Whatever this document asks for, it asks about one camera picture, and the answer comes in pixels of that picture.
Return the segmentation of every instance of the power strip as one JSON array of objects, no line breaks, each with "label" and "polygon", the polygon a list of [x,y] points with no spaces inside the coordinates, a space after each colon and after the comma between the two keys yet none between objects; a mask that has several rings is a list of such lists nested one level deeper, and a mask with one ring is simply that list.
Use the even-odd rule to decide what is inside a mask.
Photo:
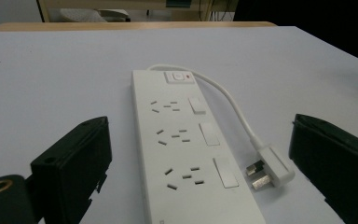
[{"label": "power strip", "polygon": [[197,80],[133,71],[148,224],[265,223]]}]

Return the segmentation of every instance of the white power strip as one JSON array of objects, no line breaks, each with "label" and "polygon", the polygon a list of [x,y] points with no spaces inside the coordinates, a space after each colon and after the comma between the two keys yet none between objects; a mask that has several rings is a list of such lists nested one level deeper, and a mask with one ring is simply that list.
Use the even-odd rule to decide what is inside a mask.
[{"label": "white power strip", "polygon": [[133,71],[148,224],[265,223],[190,72]]}]

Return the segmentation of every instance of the white surface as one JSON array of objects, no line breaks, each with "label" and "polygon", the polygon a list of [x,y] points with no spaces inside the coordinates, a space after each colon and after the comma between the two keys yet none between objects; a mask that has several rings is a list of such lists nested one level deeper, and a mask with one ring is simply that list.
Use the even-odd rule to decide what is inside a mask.
[{"label": "white surface", "polygon": [[[197,82],[170,83],[162,71],[138,70],[132,87],[147,223],[265,223],[211,110],[206,103],[205,115],[191,108],[188,97],[205,102]],[[221,157],[226,164],[215,166],[213,158]]]},{"label": "white surface", "polygon": [[[155,63],[218,81],[283,155],[296,113],[358,136],[358,59],[295,27],[0,33],[0,175],[28,176],[78,123],[106,115],[113,162],[82,223],[145,223],[131,71]],[[244,173],[255,162],[246,133],[225,97],[199,85]],[[267,223],[342,223],[297,169],[287,186],[254,197]]]}]

